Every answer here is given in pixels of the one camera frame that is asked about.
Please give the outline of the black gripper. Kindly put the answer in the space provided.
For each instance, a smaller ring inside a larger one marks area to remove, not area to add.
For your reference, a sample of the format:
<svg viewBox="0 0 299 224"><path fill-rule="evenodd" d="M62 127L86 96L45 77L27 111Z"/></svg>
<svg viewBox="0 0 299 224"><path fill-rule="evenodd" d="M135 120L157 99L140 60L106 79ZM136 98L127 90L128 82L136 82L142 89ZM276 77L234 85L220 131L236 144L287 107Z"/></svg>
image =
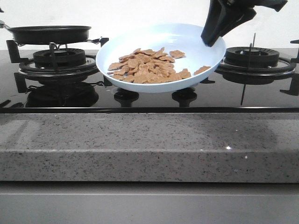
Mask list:
<svg viewBox="0 0 299 224"><path fill-rule="evenodd" d="M206 46L213 46L220 36L223 37L234 28L252 20L256 15L253 9L255 6L279 12L287 2L287 0L211 0L201 34L202 41Z"/></svg>

